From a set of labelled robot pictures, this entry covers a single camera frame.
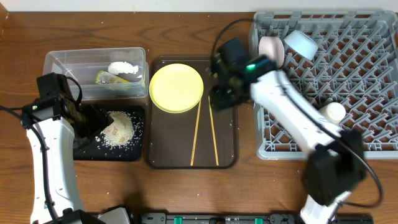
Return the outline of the rice leftovers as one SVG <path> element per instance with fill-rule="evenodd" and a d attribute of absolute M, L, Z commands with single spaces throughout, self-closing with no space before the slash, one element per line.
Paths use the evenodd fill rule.
<path fill-rule="evenodd" d="M 144 120 L 138 117 L 137 113 L 110 111 L 108 114 L 113 122 L 95 137 L 95 141 L 100 146 L 107 147 L 110 150 L 127 150 L 141 143 Z"/>

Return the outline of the wooden chopstick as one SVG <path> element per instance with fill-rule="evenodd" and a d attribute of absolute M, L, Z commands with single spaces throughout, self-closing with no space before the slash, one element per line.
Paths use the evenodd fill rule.
<path fill-rule="evenodd" d="M 213 111 L 212 111 L 212 107 L 211 107 L 210 97 L 209 96 L 208 96 L 208 105 L 209 105 L 209 113 L 210 113 L 211 132 L 212 132 L 212 138 L 213 138 L 213 147 L 214 147 L 214 153 L 215 153 L 215 162 L 216 162 L 216 166 L 219 166 L 218 149 L 217 149 L 216 134 L 215 134 L 215 125 L 214 125 Z"/>
<path fill-rule="evenodd" d="M 193 146 L 192 146 L 192 155 L 191 155 L 191 160 L 190 160 L 190 166 L 194 165 L 194 160 L 195 160 L 195 151 L 196 151 L 197 136 L 198 136 L 198 126 L 199 126 L 199 121 L 200 121 L 200 110 L 201 110 L 201 100 L 198 102 L 198 110 L 197 110 L 197 117 L 196 117 L 196 121 L 195 121 L 195 132 L 194 132 L 194 137 L 193 137 Z"/>

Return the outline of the yellow green wrapper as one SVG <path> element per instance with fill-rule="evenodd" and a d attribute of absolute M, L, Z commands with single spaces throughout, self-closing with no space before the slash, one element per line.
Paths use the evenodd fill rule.
<path fill-rule="evenodd" d="M 97 73 L 96 79 L 95 79 L 96 84 L 123 84 L 123 83 L 129 83 L 129 81 L 122 79 L 118 77 L 117 75 L 113 75 L 112 73 L 105 72 L 105 71 L 99 71 Z"/>

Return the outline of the yellow plate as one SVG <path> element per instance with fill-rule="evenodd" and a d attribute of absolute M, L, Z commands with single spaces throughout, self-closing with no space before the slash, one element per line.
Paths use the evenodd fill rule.
<path fill-rule="evenodd" d="M 166 65 L 156 71 L 149 84 L 152 102 L 168 113 L 183 113 L 201 100 L 204 83 L 201 75 L 182 63 Z"/>

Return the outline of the pink bowl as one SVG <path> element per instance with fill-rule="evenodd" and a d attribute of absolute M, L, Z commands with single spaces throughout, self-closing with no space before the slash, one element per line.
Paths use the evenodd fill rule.
<path fill-rule="evenodd" d="M 273 60 L 277 68 L 283 66 L 285 56 L 284 45 L 279 37 L 262 37 L 259 41 L 258 53 Z"/>

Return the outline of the white tissue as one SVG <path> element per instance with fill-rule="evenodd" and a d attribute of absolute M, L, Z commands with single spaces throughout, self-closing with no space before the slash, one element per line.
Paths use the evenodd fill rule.
<path fill-rule="evenodd" d="M 128 62 L 112 62 L 108 66 L 108 72 L 112 73 L 114 75 L 119 75 L 119 74 L 136 74 L 139 71 L 139 66 L 138 65 L 131 65 Z"/>

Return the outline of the light blue bowl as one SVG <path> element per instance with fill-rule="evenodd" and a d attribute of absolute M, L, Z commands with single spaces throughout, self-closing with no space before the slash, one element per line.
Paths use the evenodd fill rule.
<path fill-rule="evenodd" d="M 317 43 L 299 30 L 292 31 L 284 41 L 293 51 L 308 60 L 313 60 L 318 50 Z"/>

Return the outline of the white green cup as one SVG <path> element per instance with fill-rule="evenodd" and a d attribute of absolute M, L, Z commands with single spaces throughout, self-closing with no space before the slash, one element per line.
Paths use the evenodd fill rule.
<path fill-rule="evenodd" d="M 319 109 L 319 112 L 327 120 L 335 124 L 339 124 L 346 116 L 346 110 L 344 106 L 337 102 L 331 102 L 327 104 L 326 106 Z"/>

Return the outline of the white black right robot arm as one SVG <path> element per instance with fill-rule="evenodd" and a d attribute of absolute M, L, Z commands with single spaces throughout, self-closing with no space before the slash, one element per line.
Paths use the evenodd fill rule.
<path fill-rule="evenodd" d="M 214 110 L 247 100 L 263 106 L 287 130 L 307 157 L 303 185 L 308 193 L 300 211 L 304 223 L 331 223 L 338 207 L 366 177 L 363 140 L 322 116 L 266 56 L 211 59 L 218 80 L 209 92 Z"/>

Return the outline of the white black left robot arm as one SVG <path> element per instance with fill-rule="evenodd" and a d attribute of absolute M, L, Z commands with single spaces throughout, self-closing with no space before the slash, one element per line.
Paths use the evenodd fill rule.
<path fill-rule="evenodd" d="M 73 161 L 75 136 L 92 137 L 109 123 L 104 110 L 77 107 L 65 95 L 44 96 L 22 110 L 22 124 L 34 160 L 34 206 L 31 223 L 131 223 L 122 206 L 100 215 L 85 211 Z"/>

